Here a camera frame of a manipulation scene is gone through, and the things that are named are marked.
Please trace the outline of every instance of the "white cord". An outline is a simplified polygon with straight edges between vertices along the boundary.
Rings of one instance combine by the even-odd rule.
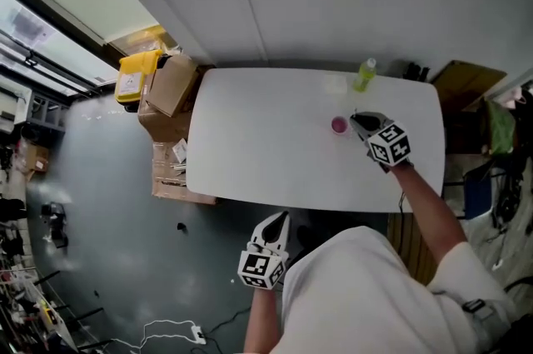
[[[195,322],[191,321],[191,320],[185,320],[184,322],[173,322],[172,320],[154,320],[153,322],[149,322],[147,324],[144,325],[143,329],[142,329],[142,340],[141,340],[141,345],[138,347],[136,345],[132,345],[130,343],[127,343],[125,341],[122,341],[120,339],[116,339],[116,338],[113,338],[112,341],[115,341],[115,342],[120,342],[124,345],[127,345],[128,347],[130,348],[134,348],[136,350],[139,350],[139,352],[141,352],[141,349],[147,344],[148,340],[153,338],[153,337],[157,337],[157,338],[160,338],[160,337],[180,337],[181,339],[187,339],[189,342],[192,342],[193,344],[196,344],[197,342],[196,341],[193,341],[192,339],[189,339],[188,337],[185,337],[183,335],[150,335],[149,337],[147,337],[147,327],[154,324],[154,323],[172,323],[172,324],[185,324],[185,323],[191,323],[193,326],[195,326]]]

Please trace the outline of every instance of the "shirt sleeve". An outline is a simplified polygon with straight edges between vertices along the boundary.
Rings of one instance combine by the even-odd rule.
[[[442,258],[427,288],[435,294],[445,292],[463,302],[476,299],[501,302],[510,314],[515,310],[511,299],[485,269],[468,242],[459,243]]]

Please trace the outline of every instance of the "wall socket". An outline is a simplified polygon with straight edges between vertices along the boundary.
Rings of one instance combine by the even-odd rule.
[[[202,329],[199,326],[191,326],[192,335],[197,344],[206,345],[206,338],[203,336]]]

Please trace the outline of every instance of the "paper label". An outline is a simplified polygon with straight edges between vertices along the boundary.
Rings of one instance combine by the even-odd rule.
[[[187,142],[185,139],[181,139],[174,147],[172,147],[174,154],[176,155],[177,160],[180,164],[185,162],[187,158]]]
[[[122,74],[118,83],[118,94],[127,95],[141,91],[142,72],[132,72],[131,74]]]

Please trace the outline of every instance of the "plastic bottle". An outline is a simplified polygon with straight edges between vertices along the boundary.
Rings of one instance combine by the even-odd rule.
[[[376,59],[369,57],[359,67],[356,80],[353,82],[354,90],[364,92],[368,83],[376,75]]]

